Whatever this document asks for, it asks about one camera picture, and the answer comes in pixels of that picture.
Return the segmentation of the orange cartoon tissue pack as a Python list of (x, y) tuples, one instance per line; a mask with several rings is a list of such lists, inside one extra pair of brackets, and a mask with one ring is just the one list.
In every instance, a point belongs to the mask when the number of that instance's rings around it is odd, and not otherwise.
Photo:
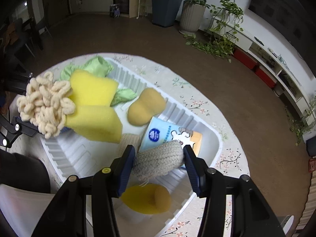
[(201, 143), (202, 143), (202, 134), (196, 131), (188, 130), (187, 128), (181, 127), (180, 129), (180, 137), (179, 141), (182, 148), (185, 145), (190, 145), (193, 149), (195, 155), (198, 157), (200, 154)]

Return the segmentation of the cream chenille noodle mitt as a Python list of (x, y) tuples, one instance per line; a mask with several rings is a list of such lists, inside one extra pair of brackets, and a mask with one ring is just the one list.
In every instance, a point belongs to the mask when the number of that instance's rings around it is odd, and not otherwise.
[(55, 81), (52, 72), (31, 78), (26, 94), (17, 98), (21, 120), (37, 127), (46, 139), (58, 136), (65, 127), (66, 116), (75, 112), (71, 93), (70, 82)]

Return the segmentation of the beige woven rope coaster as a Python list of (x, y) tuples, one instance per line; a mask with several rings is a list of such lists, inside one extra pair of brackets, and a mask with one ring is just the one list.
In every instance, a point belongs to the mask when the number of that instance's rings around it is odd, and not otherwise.
[(184, 164), (183, 148), (177, 140), (163, 143), (149, 150), (139, 151), (140, 136), (123, 134), (117, 149), (119, 157), (129, 144), (135, 148), (132, 176), (142, 184), (150, 179), (165, 176)]

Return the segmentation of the yellow egg-shaped sponge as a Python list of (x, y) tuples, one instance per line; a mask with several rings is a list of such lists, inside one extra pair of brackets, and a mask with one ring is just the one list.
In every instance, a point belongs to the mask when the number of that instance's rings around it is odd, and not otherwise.
[(120, 199), (130, 209), (142, 214), (164, 213), (171, 207), (171, 196), (168, 190), (153, 183), (129, 187)]

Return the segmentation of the yellow thick sponge block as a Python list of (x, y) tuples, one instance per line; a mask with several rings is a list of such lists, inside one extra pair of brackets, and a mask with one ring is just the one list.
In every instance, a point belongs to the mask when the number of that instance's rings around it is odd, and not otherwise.
[(65, 126), (90, 141), (120, 143), (123, 125), (109, 106), (80, 105), (66, 116)]

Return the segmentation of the blue cartoon tissue pack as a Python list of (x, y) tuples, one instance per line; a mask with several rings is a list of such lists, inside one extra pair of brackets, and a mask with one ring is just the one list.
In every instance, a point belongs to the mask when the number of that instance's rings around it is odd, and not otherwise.
[(145, 151), (163, 143), (181, 140), (181, 126), (153, 117), (144, 133), (139, 151)]

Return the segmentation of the tan peanut-shaped sponge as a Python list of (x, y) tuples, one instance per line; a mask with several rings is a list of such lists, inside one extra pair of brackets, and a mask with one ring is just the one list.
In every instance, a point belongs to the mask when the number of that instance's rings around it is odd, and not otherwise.
[(133, 126), (144, 126), (166, 108), (163, 96), (154, 88), (145, 88), (128, 109), (127, 120)]

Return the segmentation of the yellow rectangular sponge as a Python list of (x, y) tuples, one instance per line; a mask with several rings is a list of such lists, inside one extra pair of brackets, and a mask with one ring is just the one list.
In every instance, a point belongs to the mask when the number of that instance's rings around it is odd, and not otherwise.
[(70, 77), (72, 94), (69, 98), (76, 106), (110, 106), (118, 89), (118, 82), (111, 78), (94, 76), (84, 70), (75, 70)]

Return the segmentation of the green microfiber cloth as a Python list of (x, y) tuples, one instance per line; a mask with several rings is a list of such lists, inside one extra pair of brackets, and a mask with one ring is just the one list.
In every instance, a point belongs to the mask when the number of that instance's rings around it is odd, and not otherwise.
[[(60, 73), (59, 81), (70, 80), (72, 73), (80, 69), (91, 73), (94, 76), (106, 77), (114, 69), (114, 67), (107, 62), (103, 57), (96, 56), (85, 62), (83, 65), (74, 65), (73, 63), (64, 67)], [(119, 103), (126, 103), (132, 101), (137, 97), (137, 94), (129, 88), (118, 88), (111, 101), (110, 106), (115, 106)]]

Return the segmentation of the black cylindrical container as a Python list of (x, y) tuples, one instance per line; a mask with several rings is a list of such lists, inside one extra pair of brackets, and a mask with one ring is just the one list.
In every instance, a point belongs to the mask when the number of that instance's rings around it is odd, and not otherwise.
[(1, 150), (1, 184), (36, 193), (49, 194), (50, 179), (45, 165), (39, 159)]

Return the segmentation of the floral white tablecloth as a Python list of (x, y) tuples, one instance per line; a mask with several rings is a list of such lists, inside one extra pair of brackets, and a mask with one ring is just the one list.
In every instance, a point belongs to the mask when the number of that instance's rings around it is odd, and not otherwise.
[[(127, 120), (128, 103), (118, 104), (115, 111), (123, 125), (123, 133), (141, 137), (141, 149), (148, 150), (165, 141), (178, 140), (199, 146), (199, 157), (208, 166), (230, 177), (248, 174), (246, 155), (239, 140), (220, 110), (200, 91), (167, 67), (139, 56), (102, 53), (113, 66), (109, 77), (120, 88), (132, 89), (140, 95), (145, 88), (156, 89), (166, 100), (165, 110), (153, 123), (141, 127)], [(72, 130), (45, 139), (41, 135), (21, 135), (11, 152), (41, 159), (48, 169), (54, 188), (76, 174), (91, 176), (114, 160), (117, 144), (94, 142)], [(148, 215), (114, 200), (117, 225), (121, 236), (196, 236), (205, 201), (192, 191), (185, 167), (151, 180), (164, 186), (171, 196), (167, 212)]]

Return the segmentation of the translucent plastic storage container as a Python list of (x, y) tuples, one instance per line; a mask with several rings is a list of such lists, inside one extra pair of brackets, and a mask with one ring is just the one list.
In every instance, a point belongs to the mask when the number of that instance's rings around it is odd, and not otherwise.
[(1, 184), (1, 214), (17, 236), (31, 236), (53, 197)]

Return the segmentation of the small white pot under console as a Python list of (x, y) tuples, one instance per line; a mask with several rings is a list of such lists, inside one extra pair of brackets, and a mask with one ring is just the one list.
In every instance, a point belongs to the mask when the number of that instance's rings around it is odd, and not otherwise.
[(280, 97), (282, 94), (284, 94), (285, 89), (282, 86), (276, 85), (273, 88), (273, 92), (275, 93), (277, 97)]

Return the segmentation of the small trailing plant right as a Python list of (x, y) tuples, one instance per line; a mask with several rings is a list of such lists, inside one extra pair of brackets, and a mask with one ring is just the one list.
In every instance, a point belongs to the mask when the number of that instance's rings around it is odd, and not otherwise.
[(315, 95), (312, 97), (308, 109), (302, 116), (293, 116), (288, 106), (284, 111), (289, 122), (289, 130), (296, 136), (296, 146), (303, 142), (303, 135), (310, 133), (315, 126)]

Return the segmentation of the red storage box right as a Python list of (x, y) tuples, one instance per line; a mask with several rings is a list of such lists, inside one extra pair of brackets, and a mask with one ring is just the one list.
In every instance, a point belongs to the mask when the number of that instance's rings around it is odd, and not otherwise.
[(255, 70), (255, 74), (261, 79), (263, 80), (263, 82), (265, 84), (267, 84), (267, 86), (269, 88), (274, 88), (277, 84), (277, 80), (276, 78), (270, 73), (270, 71), (268, 71), (265, 67), (263, 66), (258, 66)]

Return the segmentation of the red storage box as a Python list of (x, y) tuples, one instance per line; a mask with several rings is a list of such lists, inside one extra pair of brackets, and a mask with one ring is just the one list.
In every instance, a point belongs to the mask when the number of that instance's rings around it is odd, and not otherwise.
[(234, 51), (233, 56), (250, 70), (253, 70), (258, 65), (258, 62), (255, 59), (250, 57), (248, 53), (245, 53), (241, 49), (237, 48)]
[(265, 84), (267, 84), (267, 86), (269, 88), (274, 88), (277, 84), (277, 80), (276, 78), (270, 73), (270, 71), (268, 71), (265, 67), (263, 66), (258, 66), (255, 70), (255, 74), (261, 79), (263, 80), (263, 82)]

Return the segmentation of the red gift bag on floor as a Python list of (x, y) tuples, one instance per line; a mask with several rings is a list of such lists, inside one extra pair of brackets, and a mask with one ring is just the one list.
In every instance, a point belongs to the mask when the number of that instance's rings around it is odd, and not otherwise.
[(312, 158), (308, 161), (308, 171), (314, 172), (316, 170), (316, 159)]

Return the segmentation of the beige pleated curtain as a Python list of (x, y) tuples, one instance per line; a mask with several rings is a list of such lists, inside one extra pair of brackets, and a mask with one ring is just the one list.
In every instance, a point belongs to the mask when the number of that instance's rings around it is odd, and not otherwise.
[(308, 199), (305, 203), (305, 208), (302, 213), (302, 216), (299, 220), (299, 223), (296, 227), (296, 232), (299, 232), (300, 230), (303, 230), (304, 227), (307, 225), (308, 221), (311, 219), (313, 212), (315, 211), (315, 204), (316, 204), (316, 176), (315, 172), (312, 174), (311, 178), (311, 185), (309, 187), (309, 192), (308, 192)]

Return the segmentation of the red storage box left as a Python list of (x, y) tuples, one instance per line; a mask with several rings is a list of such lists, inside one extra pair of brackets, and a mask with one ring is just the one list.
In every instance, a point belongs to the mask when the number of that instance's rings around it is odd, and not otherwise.
[(245, 53), (241, 49), (237, 48), (234, 51), (233, 56), (250, 70), (253, 70), (258, 65), (258, 62), (255, 59), (250, 57), (248, 53)]

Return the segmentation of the blue patterned bag on floor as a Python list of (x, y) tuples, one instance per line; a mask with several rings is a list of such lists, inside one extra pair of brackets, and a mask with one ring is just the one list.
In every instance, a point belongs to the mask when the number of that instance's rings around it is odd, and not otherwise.
[(109, 11), (110, 18), (118, 18), (120, 16), (120, 4), (111, 4)]

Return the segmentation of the white low TV console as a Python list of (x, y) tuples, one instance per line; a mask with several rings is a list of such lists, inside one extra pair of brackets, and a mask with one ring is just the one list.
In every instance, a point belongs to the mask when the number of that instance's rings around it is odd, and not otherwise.
[[(308, 105), (315, 91), (307, 93), (304, 85), (299, 82), (289, 68), (289, 60), (275, 54), (272, 50), (261, 43), (255, 36), (243, 30), (237, 33), (239, 41), (236, 46), (250, 57), (255, 59), (259, 65), (265, 67), (276, 78), (277, 82), (285, 89), (285, 94), (290, 97), (294, 108), (300, 116), (307, 111)], [(310, 133), (303, 135), (303, 141), (307, 141), (315, 136), (315, 126)]]

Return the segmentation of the trailing pothos on stand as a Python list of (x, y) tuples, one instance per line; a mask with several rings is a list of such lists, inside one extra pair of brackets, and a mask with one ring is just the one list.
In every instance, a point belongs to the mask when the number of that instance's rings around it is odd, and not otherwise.
[(244, 12), (235, 0), (220, 0), (220, 5), (209, 5), (206, 0), (185, 0), (190, 5), (204, 5), (210, 12), (210, 23), (205, 30), (208, 41), (198, 40), (195, 34), (185, 34), (186, 45), (194, 47), (206, 54), (231, 61), (235, 46), (242, 32)]

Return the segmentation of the plant in ribbed grey pot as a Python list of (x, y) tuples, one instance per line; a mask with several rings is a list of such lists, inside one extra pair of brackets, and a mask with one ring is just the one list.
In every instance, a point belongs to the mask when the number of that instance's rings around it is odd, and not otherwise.
[(206, 8), (210, 8), (207, 0), (184, 0), (179, 32), (183, 35), (195, 34), (200, 27)]

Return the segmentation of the wall-mounted black television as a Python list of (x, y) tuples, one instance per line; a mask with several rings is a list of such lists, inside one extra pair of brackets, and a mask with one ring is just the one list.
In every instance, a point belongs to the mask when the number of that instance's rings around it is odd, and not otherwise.
[(278, 30), (304, 60), (315, 59), (315, 22), (299, 0), (251, 0), (248, 9)]

